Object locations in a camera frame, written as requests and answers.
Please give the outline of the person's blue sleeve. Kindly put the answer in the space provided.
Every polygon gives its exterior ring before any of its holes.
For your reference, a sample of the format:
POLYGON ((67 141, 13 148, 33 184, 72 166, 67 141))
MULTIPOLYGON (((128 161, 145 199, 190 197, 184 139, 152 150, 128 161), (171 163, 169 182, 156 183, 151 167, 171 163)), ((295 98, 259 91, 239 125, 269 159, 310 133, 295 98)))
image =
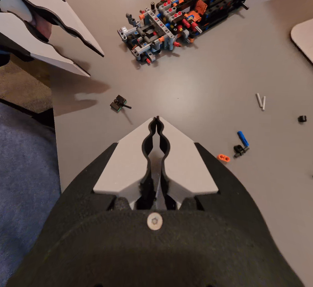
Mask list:
POLYGON ((61 195, 55 132, 0 107, 0 286, 34 246, 61 195))

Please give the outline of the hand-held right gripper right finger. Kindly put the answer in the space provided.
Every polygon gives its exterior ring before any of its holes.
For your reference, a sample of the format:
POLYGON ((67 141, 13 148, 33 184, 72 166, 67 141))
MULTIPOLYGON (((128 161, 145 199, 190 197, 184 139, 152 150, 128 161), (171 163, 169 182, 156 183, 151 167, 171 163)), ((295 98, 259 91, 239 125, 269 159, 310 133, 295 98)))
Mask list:
POLYGON ((158 116, 161 164, 161 188, 167 209, 179 209, 186 198, 216 194, 213 180, 195 142, 158 116))

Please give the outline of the blue lego pin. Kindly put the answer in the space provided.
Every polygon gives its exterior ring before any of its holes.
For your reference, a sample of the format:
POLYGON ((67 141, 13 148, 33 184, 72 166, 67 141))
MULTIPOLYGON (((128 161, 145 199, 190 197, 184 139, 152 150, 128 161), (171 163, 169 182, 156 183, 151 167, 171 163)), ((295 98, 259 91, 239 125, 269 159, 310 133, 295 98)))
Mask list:
POLYGON ((239 136, 243 146, 244 147, 249 147, 249 143, 248 143, 247 139, 245 138, 243 132, 242 131, 238 131, 237 134, 238 134, 238 136, 239 136))

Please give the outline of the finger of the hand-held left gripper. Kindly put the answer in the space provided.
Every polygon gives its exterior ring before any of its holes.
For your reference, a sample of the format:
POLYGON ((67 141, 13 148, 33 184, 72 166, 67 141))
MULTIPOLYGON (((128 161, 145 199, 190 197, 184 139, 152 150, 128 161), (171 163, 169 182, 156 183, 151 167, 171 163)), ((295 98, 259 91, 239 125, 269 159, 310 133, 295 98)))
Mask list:
POLYGON ((17 15, 1 13, 0 17, 1 45, 12 50, 12 53, 19 52, 68 72, 90 77, 88 72, 71 59, 59 54, 53 45, 37 38, 17 15))
POLYGON ((45 8, 52 10, 64 23, 65 32, 75 38, 79 38, 87 47, 104 57, 100 45, 89 32, 83 22, 72 10, 66 0, 30 0, 34 4, 43 5, 45 8))

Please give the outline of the black lego connector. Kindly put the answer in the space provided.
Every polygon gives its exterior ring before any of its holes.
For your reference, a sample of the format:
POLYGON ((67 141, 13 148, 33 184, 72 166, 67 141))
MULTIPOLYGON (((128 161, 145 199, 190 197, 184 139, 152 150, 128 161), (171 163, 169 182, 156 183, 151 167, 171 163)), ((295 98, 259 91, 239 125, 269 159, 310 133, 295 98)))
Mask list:
POLYGON ((241 145, 235 145, 233 147, 233 149, 234 149, 234 152, 235 152, 233 157, 234 158, 238 158, 238 157, 244 155, 249 150, 249 146, 244 146, 243 147, 241 145))

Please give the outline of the black lego piece with axle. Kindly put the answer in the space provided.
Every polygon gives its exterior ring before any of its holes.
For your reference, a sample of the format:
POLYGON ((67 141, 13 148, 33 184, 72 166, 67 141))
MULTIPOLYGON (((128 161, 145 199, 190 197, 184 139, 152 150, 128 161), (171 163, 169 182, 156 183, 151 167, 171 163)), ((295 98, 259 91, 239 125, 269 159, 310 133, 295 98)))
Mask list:
POLYGON ((111 109, 115 112, 120 112, 122 108, 132 109, 131 106, 127 104, 126 98, 118 95, 110 104, 111 109))

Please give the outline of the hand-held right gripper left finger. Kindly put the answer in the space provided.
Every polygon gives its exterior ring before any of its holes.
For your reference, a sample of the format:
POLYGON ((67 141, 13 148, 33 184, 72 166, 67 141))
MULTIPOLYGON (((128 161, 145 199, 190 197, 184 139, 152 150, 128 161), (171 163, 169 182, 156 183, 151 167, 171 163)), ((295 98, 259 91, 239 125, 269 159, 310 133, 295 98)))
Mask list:
POLYGON ((153 149, 156 118, 150 118, 123 137, 114 149, 93 191, 127 199, 131 208, 150 209, 156 192, 149 154, 153 149))

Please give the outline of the grey monitor stand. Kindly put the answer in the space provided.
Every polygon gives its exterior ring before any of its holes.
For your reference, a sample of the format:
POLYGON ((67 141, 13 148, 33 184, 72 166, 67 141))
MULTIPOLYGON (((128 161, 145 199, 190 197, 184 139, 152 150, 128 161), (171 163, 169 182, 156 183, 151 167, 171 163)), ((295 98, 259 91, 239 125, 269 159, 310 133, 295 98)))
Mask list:
POLYGON ((291 30, 291 40, 313 64, 313 19, 295 25, 291 30))

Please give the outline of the multicoloured lego car chassis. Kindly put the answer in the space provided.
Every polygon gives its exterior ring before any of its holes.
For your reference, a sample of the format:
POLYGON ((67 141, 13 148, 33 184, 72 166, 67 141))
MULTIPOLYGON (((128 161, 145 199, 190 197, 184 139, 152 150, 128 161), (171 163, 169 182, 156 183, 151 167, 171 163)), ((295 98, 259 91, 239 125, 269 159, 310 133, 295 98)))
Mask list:
POLYGON ((130 28, 117 30, 122 42, 138 62, 156 60, 162 50, 172 51, 227 19, 233 11, 249 7, 246 0, 160 0, 140 10, 139 20, 126 18, 130 28))

